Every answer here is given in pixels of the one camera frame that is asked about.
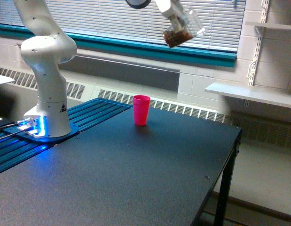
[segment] black cable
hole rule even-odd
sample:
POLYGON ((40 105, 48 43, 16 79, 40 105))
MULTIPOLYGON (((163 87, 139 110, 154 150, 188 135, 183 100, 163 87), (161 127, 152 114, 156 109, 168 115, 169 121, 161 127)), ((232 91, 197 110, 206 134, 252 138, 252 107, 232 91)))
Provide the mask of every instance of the black cable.
POLYGON ((21 132, 27 132, 27 131, 32 130, 32 129, 34 129, 34 126, 28 127, 27 129, 24 129, 24 130, 19 130, 16 133, 11 133, 11 134, 8 134, 6 136, 0 137, 0 140, 11 137, 11 136, 16 135, 16 134, 21 133, 21 132))
POLYGON ((3 130, 3 129, 6 129, 6 128, 12 127, 12 126, 17 126, 17 123, 5 125, 5 126, 0 126, 0 131, 3 130))

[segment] blue led light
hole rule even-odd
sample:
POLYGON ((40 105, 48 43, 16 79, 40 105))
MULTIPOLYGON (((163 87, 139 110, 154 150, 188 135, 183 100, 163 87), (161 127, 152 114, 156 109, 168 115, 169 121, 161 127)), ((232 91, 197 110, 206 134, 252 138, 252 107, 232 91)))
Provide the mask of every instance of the blue led light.
POLYGON ((42 137, 42 136, 45 136, 45 117, 44 116, 41 116, 39 118, 39 134, 38 136, 42 137))

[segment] teal window sill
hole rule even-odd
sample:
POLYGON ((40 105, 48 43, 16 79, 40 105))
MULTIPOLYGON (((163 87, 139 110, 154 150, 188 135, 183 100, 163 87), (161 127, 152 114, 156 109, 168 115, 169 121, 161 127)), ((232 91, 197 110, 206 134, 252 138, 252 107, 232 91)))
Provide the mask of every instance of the teal window sill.
MULTIPOLYGON (((74 33, 67 33, 67 35, 75 40, 78 47, 97 48, 137 56, 153 57, 164 60, 167 59, 178 63, 184 62, 234 67, 236 61, 236 53, 184 47, 175 47, 170 49, 166 45, 164 46, 74 33)), ((27 39, 33 37, 34 34, 25 27, 0 24, 0 36, 27 39)))

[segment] window blinds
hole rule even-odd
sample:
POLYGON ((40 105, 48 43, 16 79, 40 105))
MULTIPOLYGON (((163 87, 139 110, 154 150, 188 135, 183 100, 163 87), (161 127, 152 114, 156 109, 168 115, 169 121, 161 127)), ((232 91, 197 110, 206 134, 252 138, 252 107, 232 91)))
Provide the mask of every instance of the window blinds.
MULTIPOLYGON (((181 0, 193 8, 206 28, 206 35, 182 46, 237 51, 246 0, 181 0)), ((66 32, 165 44, 162 33, 170 26, 155 1, 133 9, 125 0, 46 0, 66 32)), ((23 26, 13 0, 0 0, 0 24, 23 26)))

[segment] pink cup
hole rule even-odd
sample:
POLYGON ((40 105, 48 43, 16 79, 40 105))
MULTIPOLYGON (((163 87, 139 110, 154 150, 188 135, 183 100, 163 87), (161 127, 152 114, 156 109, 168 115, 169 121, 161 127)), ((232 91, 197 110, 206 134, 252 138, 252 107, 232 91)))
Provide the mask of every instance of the pink cup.
POLYGON ((133 100, 134 122, 137 126, 145 126, 149 114, 150 97, 136 95, 133 100))

